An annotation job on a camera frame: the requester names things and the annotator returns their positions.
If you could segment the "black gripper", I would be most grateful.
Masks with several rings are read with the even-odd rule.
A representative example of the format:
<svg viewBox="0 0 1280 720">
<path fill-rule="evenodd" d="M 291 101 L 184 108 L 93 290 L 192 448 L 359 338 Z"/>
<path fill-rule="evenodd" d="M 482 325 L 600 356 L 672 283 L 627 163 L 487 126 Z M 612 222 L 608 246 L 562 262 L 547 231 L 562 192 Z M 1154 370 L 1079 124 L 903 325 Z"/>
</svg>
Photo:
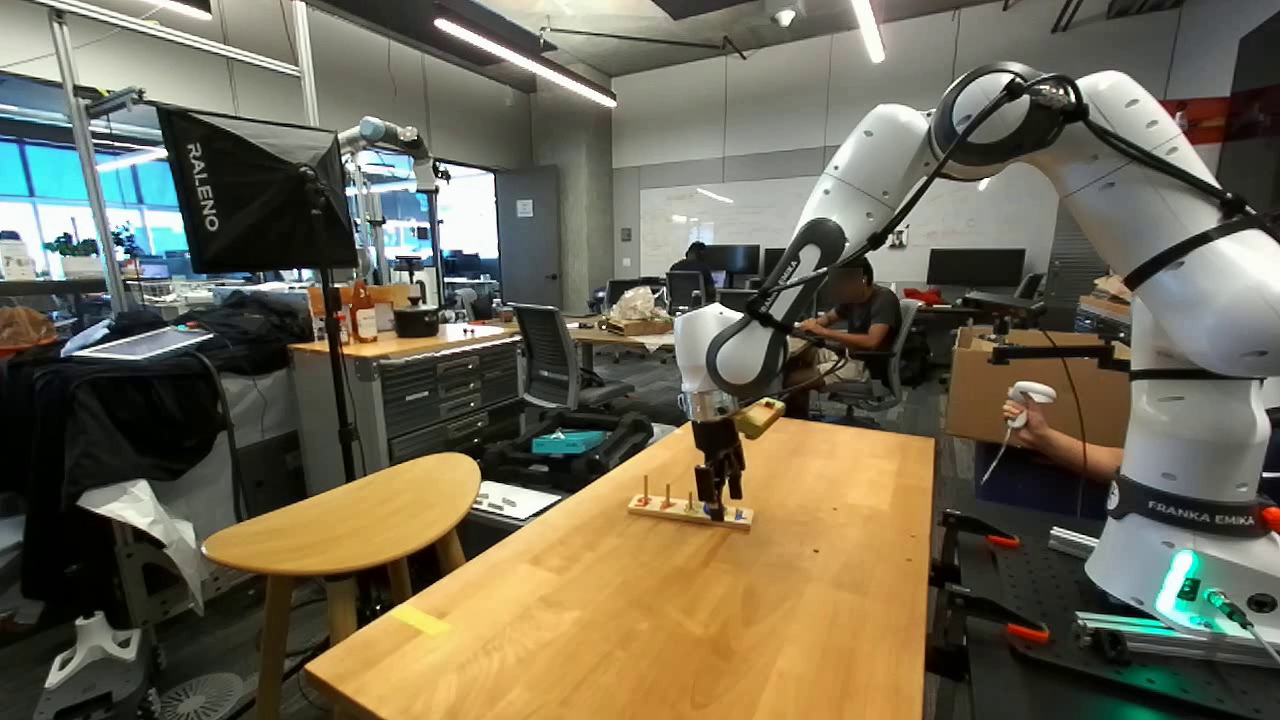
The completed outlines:
<svg viewBox="0 0 1280 720">
<path fill-rule="evenodd" d="M 708 418 L 693 426 L 693 439 L 699 448 L 696 488 L 705 491 L 705 517 L 721 519 L 721 491 L 729 491 L 729 519 L 743 519 L 740 501 L 740 473 L 743 473 L 743 448 L 730 418 Z"/>
</svg>

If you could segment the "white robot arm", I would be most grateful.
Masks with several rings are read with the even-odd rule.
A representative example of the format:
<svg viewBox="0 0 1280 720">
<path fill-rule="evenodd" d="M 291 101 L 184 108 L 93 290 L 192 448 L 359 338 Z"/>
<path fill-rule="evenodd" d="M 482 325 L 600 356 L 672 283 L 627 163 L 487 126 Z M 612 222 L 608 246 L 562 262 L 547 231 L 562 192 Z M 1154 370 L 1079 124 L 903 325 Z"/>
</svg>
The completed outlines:
<svg viewBox="0 0 1280 720">
<path fill-rule="evenodd" d="M 1275 634 L 1280 541 L 1258 481 L 1264 382 L 1280 375 L 1280 239 L 1115 69 L 1062 76 L 1001 58 L 929 108 L 868 108 L 756 295 L 675 319 L 696 448 L 708 459 L 737 448 L 737 414 L 780 382 L 783 338 L 820 280 L 878 246 L 930 185 L 1013 163 L 1048 180 L 1075 246 L 1132 290 L 1125 459 L 1084 577 L 1172 629 Z"/>
</svg>

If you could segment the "operator hand with controller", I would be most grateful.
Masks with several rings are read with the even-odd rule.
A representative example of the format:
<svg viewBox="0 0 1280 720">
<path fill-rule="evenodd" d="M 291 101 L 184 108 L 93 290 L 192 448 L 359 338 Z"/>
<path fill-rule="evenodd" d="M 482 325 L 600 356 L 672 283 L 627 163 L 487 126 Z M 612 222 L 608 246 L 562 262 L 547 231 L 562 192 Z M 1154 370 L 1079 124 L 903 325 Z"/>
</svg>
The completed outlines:
<svg viewBox="0 0 1280 720">
<path fill-rule="evenodd" d="M 1040 448 L 1048 439 L 1048 418 L 1040 410 L 1013 410 L 1006 439 L 1017 448 Z"/>
</svg>

